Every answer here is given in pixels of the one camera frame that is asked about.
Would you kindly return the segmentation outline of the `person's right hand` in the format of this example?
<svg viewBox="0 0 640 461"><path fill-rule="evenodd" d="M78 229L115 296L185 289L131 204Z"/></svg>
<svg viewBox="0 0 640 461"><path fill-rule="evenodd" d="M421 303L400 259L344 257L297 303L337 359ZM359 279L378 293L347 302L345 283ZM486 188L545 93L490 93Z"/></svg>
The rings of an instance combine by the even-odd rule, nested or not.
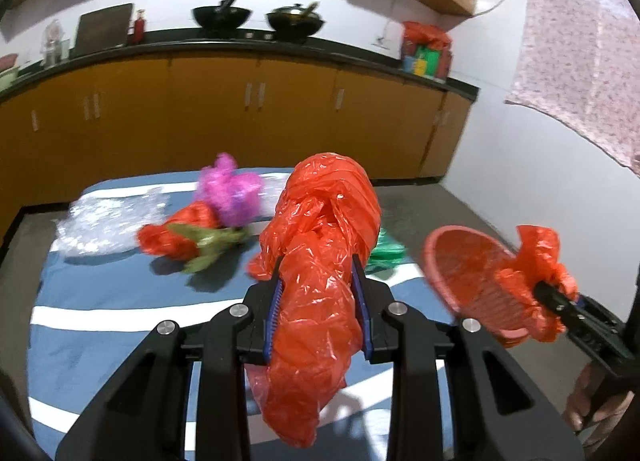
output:
<svg viewBox="0 0 640 461"><path fill-rule="evenodd" d="M588 363L577 377L574 389L567 397L563 419L574 429L581 432L587 423L597 424L596 432L604 436L612 432L629 405L634 400L634 393L628 392L625 397L617 395L610 398L590 420L592 392L589 389L593 374L593 364Z"/></svg>

